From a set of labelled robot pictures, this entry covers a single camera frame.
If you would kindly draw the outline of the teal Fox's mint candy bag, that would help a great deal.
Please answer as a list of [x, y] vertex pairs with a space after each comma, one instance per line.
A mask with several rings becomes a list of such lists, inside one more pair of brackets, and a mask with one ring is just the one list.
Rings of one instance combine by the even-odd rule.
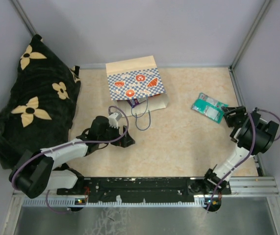
[[199, 93], [199, 96], [193, 103], [191, 109], [220, 124], [224, 114], [223, 107], [228, 107], [228, 105], [206, 95], [205, 93]]

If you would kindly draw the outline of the checkered paper bag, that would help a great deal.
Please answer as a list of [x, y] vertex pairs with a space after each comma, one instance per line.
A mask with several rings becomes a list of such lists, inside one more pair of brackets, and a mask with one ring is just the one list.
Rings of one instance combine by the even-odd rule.
[[[169, 98], [152, 55], [107, 63], [105, 68], [110, 98], [127, 116], [167, 107]], [[133, 98], [145, 101], [131, 108], [127, 100]]]

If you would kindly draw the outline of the purple candy bag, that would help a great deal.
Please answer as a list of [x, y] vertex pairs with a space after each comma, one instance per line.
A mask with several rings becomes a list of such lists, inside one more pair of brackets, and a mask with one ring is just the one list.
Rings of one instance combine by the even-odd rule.
[[142, 102], [144, 102], [145, 100], [143, 98], [133, 98], [133, 99], [129, 99], [127, 100], [128, 104], [131, 106], [131, 108], [136, 107], [137, 105], [141, 104]]

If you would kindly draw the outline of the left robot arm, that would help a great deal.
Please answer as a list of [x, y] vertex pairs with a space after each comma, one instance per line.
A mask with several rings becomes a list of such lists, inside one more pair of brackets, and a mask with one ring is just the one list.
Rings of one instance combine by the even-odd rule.
[[100, 149], [100, 144], [129, 147], [135, 140], [128, 133], [128, 125], [119, 133], [118, 121], [121, 114], [112, 113], [109, 117], [97, 116], [90, 128], [72, 141], [42, 148], [36, 153], [26, 151], [13, 168], [9, 180], [14, 189], [22, 191], [30, 199], [36, 198], [46, 190], [65, 188], [74, 194], [84, 191], [85, 182], [81, 175], [69, 168], [57, 168], [66, 162], [83, 158]]

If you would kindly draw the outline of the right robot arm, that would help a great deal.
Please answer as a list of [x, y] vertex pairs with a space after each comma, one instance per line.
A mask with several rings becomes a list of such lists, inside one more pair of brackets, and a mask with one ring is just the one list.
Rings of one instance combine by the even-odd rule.
[[235, 148], [223, 163], [210, 168], [204, 176], [202, 188], [212, 195], [227, 187], [232, 174], [247, 159], [265, 153], [280, 138], [280, 118], [272, 112], [259, 108], [247, 112], [244, 106], [222, 110], [228, 127], [233, 128], [230, 138]]

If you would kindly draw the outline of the black floral pillow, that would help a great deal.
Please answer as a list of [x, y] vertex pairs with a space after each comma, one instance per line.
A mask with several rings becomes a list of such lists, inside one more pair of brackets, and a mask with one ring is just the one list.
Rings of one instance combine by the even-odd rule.
[[12, 169], [25, 151], [32, 153], [68, 141], [81, 81], [36, 34], [17, 67], [17, 79], [0, 112], [0, 164]]

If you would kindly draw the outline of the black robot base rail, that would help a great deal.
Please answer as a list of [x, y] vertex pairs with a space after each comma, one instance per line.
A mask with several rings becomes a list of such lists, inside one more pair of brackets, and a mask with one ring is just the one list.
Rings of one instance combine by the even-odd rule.
[[177, 203], [194, 202], [195, 195], [211, 195], [214, 185], [203, 177], [80, 177], [71, 189], [58, 189], [57, 195], [83, 195], [89, 203]]

